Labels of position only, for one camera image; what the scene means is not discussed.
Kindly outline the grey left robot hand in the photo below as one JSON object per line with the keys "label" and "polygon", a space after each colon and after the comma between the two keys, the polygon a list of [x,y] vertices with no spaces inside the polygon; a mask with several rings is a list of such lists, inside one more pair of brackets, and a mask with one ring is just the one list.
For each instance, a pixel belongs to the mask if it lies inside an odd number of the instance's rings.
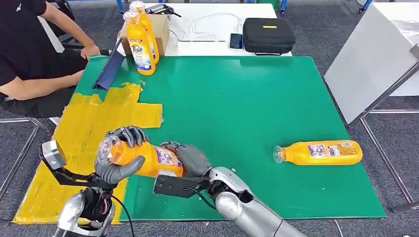
{"label": "grey left robot hand", "polygon": [[116,143],[126,144],[128,151],[135,151],[136,147],[142,146],[144,142],[150,142],[149,136],[144,131],[134,125],[122,126],[114,131],[106,133],[97,149],[94,161],[95,173],[105,182],[116,185],[138,172],[145,162],[145,157],[131,156],[130,163],[125,165],[117,165],[109,161],[110,146]]}

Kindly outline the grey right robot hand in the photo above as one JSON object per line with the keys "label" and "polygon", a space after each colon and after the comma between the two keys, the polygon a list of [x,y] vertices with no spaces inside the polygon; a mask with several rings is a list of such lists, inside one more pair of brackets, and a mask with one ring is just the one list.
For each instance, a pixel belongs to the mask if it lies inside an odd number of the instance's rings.
{"label": "grey right robot hand", "polygon": [[213,168],[207,156],[195,146],[176,141],[162,142],[159,146],[175,153],[184,167],[186,177],[203,177]]}

